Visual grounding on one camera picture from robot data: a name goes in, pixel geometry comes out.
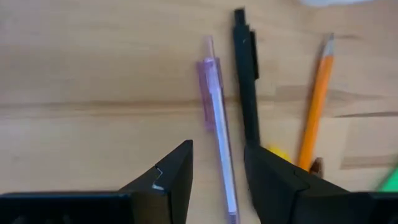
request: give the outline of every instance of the wooden table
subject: wooden table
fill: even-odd
[[[316,154],[325,178],[374,189],[398,157],[398,2],[0,0],[0,192],[118,189],[194,140],[187,223],[225,223],[214,136],[195,73],[211,34],[223,68],[242,223],[233,9],[257,31],[261,138],[297,157],[317,52],[336,34]]]

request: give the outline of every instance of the pen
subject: pen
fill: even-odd
[[[303,143],[298,158],[298,166],[307,171],[310,168],[313,147],[318,133],[319,120],[328,90],[331,67],[333,65],[333,41],[333,34],[330,34],[325,48],[323,49],[323,55],[318,67],[307,125],[305,127]]]
[[[246,24],[243,8],[235,10],[234,18],[233,39],[239,92],[241,95],[244,135],[246,142],[260,145],[256,86],[254,84],[254,81],[259,78],[256,35],[254,31],[250,31],[249,25]]]
[[[197,63],[199,84],[203,105],[205,107],[205,122],[207,128],[215,130],[218,141],[226,206],[228,210],[228,223],[239,224],[231,146],[223,99],[220,60],[215,57],[213,39],[211,37],[206,38],[206,44],[208,46],[209,56]]]

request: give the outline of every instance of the pen clip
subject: pen clip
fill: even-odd
[[[211,102],[210,91],[206,78],[205,62],[197,62],[197,72],[199,78],[199,87],[201,93],[201,100],[205,112],[205,126],[207,130],[215,129],[215,121],[213,114],[213,103]]]
[[[218,82],[220,84],[221,91],[223,89],[223,80],[221,78],[221,67],[220,59],[215,57],[213,50],[213,39],[211,36],[206,37],[206,44],[208,47],[209,57],[197,62],[197,74],[199,79],[199,87],[201,93],[201,99],[203,103],[203,109],[205,112],[205,126],[207,130],[215,129],[215,119],[213,113],[213,102],[210,95],[210,87],[208,77],[214,75],[214,63],[216,63],[216,75],[218,76]]]
[[[257,80],[259,78],[259,62],[257,58],[256,32],[254,32],[253,30],[250,31],[250,43],[251,43],[251,55],[253,58],[254,79]]]

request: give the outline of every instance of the pencil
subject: pencil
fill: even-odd
[[[322,58],[318,67],[307,125],[305,127],[302,147],[298,158],[298,166],[307,171],[309,170],[312,161],[319,120],[328,89],[331,67],[333,65],[333,42],[334,36],[333,34],[330,34],[325,44],[325,48],[323,49]]]

